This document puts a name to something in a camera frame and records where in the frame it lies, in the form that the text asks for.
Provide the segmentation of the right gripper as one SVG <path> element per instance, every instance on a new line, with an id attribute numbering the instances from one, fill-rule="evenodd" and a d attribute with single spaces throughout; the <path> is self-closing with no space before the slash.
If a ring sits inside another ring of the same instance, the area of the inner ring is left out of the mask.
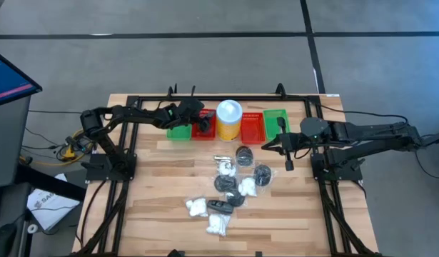
<path id="1" fill-rule="evenodd" d="M 287 132 L 286 131 L 286 120 L 283 117 L 277 118 L 277 123 L 281 128 L 282 133 L 276 135 L 276 137 L 269 141 L 268 143 L 265 143 L 261 149 L 265 151 L 274 151 L 277 153 L 282 153 L 285 158 L 285 167 L 287 171 L 293 171 L 294 165 L 291 158 L 292 153 L 296 153 L 297 150 L 300 148 L 299 143 L 302 138 L 302 133 L 293 133 L 293 132 Z"/>

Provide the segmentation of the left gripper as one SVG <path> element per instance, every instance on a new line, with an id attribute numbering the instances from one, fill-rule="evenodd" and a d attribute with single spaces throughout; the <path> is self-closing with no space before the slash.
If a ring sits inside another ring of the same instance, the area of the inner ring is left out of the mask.
<path id="1" fill-rule="evenodd" d="M 203 108 L 204 104 L 198 99 L 183 99 L 174 111 L 178 121 L 178 125 L 200 123 L 200 132 L 207 133 L 211 127 L 211 119 L 213 118 L 213 114 L 207 113 L 205 115 L 206 121 L 202 121 L 202 118 L 200 117 L 200 112 Z"/>

